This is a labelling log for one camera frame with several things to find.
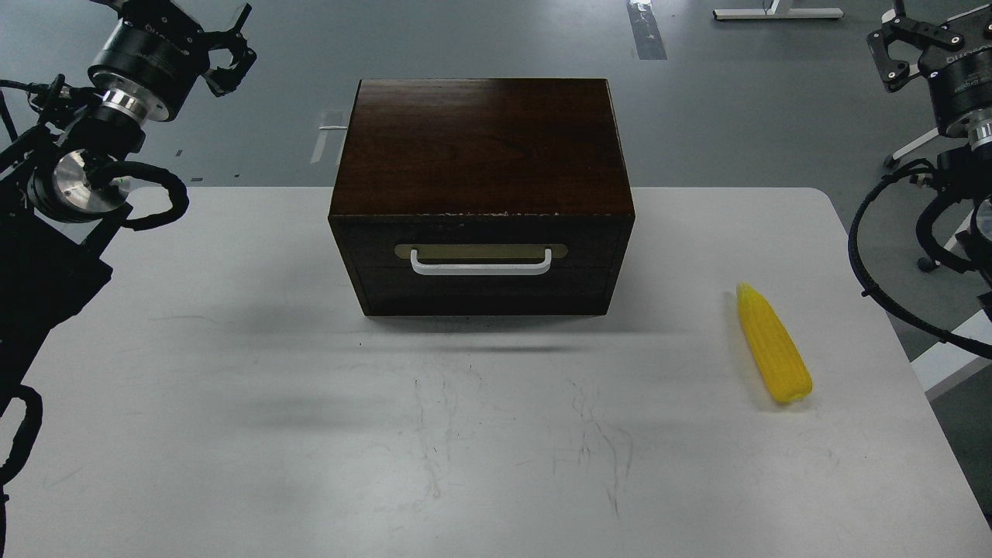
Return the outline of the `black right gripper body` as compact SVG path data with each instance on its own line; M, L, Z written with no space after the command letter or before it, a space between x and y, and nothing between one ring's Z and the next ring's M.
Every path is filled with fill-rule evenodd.
M927 47L927 82L939 134L968 135L966 127L990 116L991 50L985 32L962 35L958 50Z

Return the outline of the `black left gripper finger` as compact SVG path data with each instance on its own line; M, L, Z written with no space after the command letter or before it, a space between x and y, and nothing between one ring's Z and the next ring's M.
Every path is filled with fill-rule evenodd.
M203 81L216 98L236 91L248 71L257 60L257 53L248 45L243 34L253 6L245 3L235 14L233 24L228 29L203 33L203 47L206 53L227 52L230 62L227 66L210 67L203 74Z

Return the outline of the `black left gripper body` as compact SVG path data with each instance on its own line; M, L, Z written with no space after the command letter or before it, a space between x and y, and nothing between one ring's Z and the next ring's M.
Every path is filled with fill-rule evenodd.
M88 68L97 88L121 89L145 103L148 118L176 119L208 70L203 28L173 1L109 1L118 22Z

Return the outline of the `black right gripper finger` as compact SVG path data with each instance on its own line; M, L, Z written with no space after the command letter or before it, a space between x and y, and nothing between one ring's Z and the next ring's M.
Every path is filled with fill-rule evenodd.
M918 70L918 58L929 47L955 53L964 46L960 32L945 24L915 20L904 12L888 12L877 29L868 32L866 43L875 70L886 92L900 91Z

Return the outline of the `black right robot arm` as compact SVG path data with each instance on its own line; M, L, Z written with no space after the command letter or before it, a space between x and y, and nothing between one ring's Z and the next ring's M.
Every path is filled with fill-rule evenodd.
M990 234L972 222L961 237L965 255L958 257L936 242L932 227L947 206L968 200L979 209L990 200L990 5L945 22L915 20L903 1L892 5L880 28L866 36L883 88L894 93L924 78L936 133L964 140L939 154L938 168L932 171L938 201L918 220L918 242L935 264L958 273L977 272L989 284Z

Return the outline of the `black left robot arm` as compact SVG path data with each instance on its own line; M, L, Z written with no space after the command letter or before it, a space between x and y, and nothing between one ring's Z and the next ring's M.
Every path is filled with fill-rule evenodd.
M133 161L144 125L176 119L202 79L213 95L237 89L257 60L243 26L206 31L174 1L110 1L118 21L88 68L89 86L3 81L22 91L36 123L2 151L2 391L17 388L52 329L108 282L102 261L120 229L176 222L187 186L167 169Z

